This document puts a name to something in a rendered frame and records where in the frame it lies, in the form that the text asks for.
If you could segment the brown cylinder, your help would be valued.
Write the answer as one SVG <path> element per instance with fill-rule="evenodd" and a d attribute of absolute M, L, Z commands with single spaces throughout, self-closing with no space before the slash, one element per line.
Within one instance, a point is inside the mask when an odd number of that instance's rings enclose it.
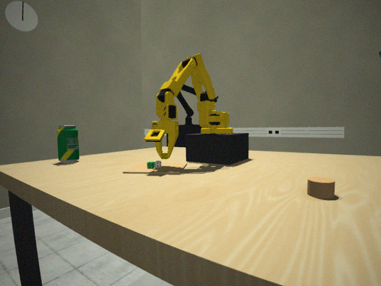
<path fill-rule="evenodd" d="M 307 183 L 307 194 L 316 198 L 333 198 L 335 195 L 335 180 L 310 177 Z"/>

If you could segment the tan flat mat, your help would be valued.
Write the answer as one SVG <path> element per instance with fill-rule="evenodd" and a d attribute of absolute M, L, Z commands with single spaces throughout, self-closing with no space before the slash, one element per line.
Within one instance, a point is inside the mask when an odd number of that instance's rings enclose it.
<path fill-rule="evenodd" d="M 140 163 L 123 173 L 135 174 L 180 174 L 187 163 L 161 163 L 161 167 L 147 168 L 147 163 Z"/>

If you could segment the green drink can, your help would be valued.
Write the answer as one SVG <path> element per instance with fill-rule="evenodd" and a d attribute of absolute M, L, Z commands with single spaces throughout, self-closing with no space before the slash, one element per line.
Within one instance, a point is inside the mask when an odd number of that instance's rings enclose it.
<path fill-rule="evenodd" d="M 79 159 L 79 137 L 76 126 L 59 126 L 57 130 L 58 160 L 73 163 Z"/>

